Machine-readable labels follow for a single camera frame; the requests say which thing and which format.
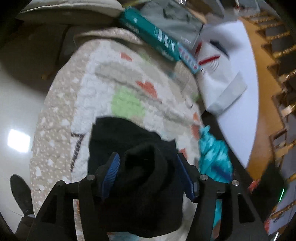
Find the black pants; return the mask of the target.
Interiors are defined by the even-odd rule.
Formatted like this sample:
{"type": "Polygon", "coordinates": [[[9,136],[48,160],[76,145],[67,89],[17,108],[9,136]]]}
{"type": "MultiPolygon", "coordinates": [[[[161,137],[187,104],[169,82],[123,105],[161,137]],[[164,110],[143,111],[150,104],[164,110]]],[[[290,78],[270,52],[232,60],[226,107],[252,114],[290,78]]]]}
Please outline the black pants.
{"type": "Polygon", "coordinates": [[[120,166],[103,200],[107,232],[157,237],[181,227],[184,189],[175,162],[174,140],[123,119],[98,118],[89,141],[88,173],[95,174],[119,154],[120,166]]]}

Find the black shoe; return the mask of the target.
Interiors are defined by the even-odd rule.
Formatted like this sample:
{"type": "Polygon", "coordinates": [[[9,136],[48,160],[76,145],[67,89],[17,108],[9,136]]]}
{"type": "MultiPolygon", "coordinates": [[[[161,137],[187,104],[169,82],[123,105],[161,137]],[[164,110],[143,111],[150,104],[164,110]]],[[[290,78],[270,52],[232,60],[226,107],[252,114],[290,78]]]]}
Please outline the black shoe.
{"type": "Polygon", "coordinates": [[[10,187],[12,195],[23,215],[34,218],[31,190],[27,183],[19,175],[13,174],[10,177],[10,187]]]}

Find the turquoise fleece blanket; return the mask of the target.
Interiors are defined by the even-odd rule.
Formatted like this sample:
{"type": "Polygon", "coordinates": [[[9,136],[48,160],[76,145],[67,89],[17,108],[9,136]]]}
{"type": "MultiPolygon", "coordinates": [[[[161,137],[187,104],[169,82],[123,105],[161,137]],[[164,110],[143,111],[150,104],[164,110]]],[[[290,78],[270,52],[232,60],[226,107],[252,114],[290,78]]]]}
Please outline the turquoise fleece blanket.
{"type": "Polygon", "coordinates": [[[229,148],[225,141],[218,140],[210,133],[210,126],[200,129],[199,150],[200,173],[214,181],[230,183],[233,166],[229,157],[229,148]]]}

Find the white paper bag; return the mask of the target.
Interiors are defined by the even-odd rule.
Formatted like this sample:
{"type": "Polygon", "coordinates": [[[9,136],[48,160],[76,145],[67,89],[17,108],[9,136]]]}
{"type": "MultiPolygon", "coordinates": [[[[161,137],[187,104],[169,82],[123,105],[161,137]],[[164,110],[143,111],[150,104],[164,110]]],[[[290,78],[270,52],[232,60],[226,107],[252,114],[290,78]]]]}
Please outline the white paper bag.
{"type": "Polygon", "coordinates": [[[231,68],[229,57],[210,42],[198,44],[196,60],[200,67],[197,84],[205,110],[219,116],[247,90],[240,72],[231,68]]]}

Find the quilted patterned bed cover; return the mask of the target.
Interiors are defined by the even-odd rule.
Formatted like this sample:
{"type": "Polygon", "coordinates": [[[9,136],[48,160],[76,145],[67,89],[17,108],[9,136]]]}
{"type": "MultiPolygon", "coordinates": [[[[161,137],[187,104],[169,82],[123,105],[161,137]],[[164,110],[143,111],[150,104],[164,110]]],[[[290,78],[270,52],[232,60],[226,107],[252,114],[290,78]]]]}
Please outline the quilted patterned bed cover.
{"type": "MultiPolygon", "coordinates": [[[[202,121],[191,89],[193,75],[183,63],[168,65],[132,32],[112,28],[83,33],[84,43],[58,71],[39,115],[30,171],[33,208],[38,213],[60,180],[79,182],[88,173],[89,141],[98,118],[129,120],[174,140],[178,153],[198,171],[202,121]]],[[[157,237],[107,232],[108,240],[187,240],[197,204],[183,195],[179,229],[157,237]]],[[[74,201],[78,239],[85,240],[74,201]]]]}

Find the light blue patterned box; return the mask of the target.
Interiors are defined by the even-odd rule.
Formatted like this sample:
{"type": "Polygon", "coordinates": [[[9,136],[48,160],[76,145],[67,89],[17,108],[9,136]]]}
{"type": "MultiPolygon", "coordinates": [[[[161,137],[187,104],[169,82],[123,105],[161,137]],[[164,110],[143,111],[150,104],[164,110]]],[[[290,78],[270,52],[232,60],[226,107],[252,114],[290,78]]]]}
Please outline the light blue patterned box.
{"type": "Polygon", "coordinates": [[[197,74],[200,70],[200,65],[198,64],[195,57],[180,42],[177,42],[177,45],[180,53],[180,59],[188,67],[193,75],[197,74]]]}

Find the wooden staircase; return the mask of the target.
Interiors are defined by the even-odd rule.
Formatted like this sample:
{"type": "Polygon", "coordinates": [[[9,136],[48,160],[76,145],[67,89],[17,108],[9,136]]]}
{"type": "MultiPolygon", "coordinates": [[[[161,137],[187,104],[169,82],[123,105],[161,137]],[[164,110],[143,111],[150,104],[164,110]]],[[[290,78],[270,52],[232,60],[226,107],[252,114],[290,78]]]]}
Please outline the wooden staircase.
{"type": "Polygon", "coordinates": [[[264,224],[283,233],[295,214],[295,37],[279,17],[261,11],[242,17],[255,56],[259,118],[248,171],[258,185],[270,171],[280,174],[277,203],[264,224]]]}

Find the grey tote bag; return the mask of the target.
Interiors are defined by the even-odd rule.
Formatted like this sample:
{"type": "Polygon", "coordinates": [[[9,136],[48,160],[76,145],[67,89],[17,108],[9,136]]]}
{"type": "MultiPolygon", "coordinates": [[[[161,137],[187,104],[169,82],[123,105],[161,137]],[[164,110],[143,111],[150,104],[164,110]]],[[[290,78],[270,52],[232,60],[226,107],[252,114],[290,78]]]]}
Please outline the grey tote bag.
{"type": "Polygon", "coordinates": [[[140,13],[190,51],[196,47],[204,24],[176,1],[150,1],[140,13]]]}

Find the teal tissue pack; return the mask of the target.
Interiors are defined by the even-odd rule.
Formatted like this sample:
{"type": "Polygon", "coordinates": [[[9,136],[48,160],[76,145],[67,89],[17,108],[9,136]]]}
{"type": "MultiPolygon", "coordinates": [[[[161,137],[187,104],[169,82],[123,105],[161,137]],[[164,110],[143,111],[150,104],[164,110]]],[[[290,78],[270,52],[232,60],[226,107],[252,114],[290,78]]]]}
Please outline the teal tissue pack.
{"type": "Polygon", "coordinates": [[[125,9],[120,14],[119,21],[170,61],[180,61],[177,42],[143,17],[137,9],[125,9]]]}

